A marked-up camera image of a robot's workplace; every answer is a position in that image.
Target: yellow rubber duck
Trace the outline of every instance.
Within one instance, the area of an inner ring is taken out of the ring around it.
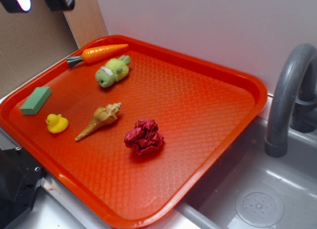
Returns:
[[[61,114],[50,114],[45,121],[48,125],[48,130],[51,133],[60,133],[68,126],[68,120],[61,116]]]

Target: red crumpled paper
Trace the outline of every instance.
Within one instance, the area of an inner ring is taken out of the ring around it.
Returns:
[[[158,133],[159,126],[155,120],[140,119],[135,127],[124,137],[126,147],[132,148],[138,155],[158,150],[164,137]]]

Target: toy carrot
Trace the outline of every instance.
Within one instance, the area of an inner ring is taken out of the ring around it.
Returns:
[[[67,57],[67,63],[70,67],[74,67],[79,62],[93,63],[126,49],[128,44],[108,45],[88,48],[83,51],[81,56]]]

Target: toy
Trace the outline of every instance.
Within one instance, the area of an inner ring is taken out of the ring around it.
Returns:
[[[85,63],[97,62],[123,51],[124,49],[128,48],[128,46],[128,44],[119,44],[88,48],[83,51],[81,56],[67,57],[67,64],[70,67],[74,67],[76,64],[82,61],[84,61]]]
[[[130,56],[121,56],[118,59],[110,59],[96,73],[98,84],[103,88],[107,88],[123,79],[129,73],[128,64],[130,61]]]
[[[46,118],[48,130],[51,133],[60,133],[64,131],[68,126],[68,120],[61,116],[61,114],[50,114]]]
[[[80,133],[75,140],[79,141],[90,133],[96,131],[98,128],[106,125],[110,125],[118,120],[118,114],[120,112],[121,103],[108,104],[105,108],[99,107],[91,119],[89,125]]]
[[[20,108],[24,115],[36,115],[52,94],[49,87],[37,87]]]
[[[159,126],[154,119],[140,119],[135,127],[124,137],[126,147],[132,148],[138,155],[157,151],[164,143],[164,137],[158,133]]]

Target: green sponge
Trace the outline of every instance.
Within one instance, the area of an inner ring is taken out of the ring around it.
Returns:
[[[36,115],[51,94],[49,87],[37,87],[20,110],[24,115]]]

